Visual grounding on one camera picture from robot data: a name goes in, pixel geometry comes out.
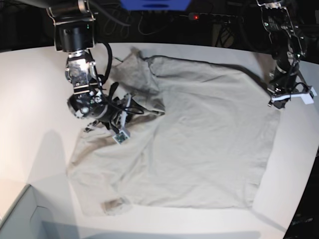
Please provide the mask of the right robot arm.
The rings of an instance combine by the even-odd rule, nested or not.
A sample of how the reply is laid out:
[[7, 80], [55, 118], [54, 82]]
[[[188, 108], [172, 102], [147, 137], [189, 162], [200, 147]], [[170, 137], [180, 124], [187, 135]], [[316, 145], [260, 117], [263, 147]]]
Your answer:
[[94, 0], [26, 0], [25, 4], [46, 9], [54, 24], [54, 45], [57, 51], [68, 54], [65, 77], [73, 86], [73, 95], [67, 104], [72, 114], [79, 119], [91, 118], [93, 123], [86, 131], [98, 129], [102, 124], [111, 134], [113, 140], [121, 144], [130, 138], [125, 128], [132, 96], [124, 95], [122, 99], [114, 97], [119, 83], [114, 82], [106, 94], [103, 85], [106, 83], [111, 67], [113, 54], [108, 43], [105, 74], [99, 75], [91, 49], [95, 46], [94, 15], [91, 8], [113, 19]]

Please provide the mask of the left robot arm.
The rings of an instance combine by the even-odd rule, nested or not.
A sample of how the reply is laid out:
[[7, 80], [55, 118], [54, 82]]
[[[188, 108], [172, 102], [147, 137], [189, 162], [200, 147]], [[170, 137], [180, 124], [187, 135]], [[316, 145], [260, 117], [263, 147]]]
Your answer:
[[276, 60], [271, 80], [268, 106], [283, 109], [292, 98], [300, 98], [306, 105], [314, 103], [317, 93], [306, 83], [300, 72], [300, 61], [306, 56], [307, 40], [302, 31], [302, 17], [296, 0], [258, 0], [261, 20], [269, 34], [271, 55]]

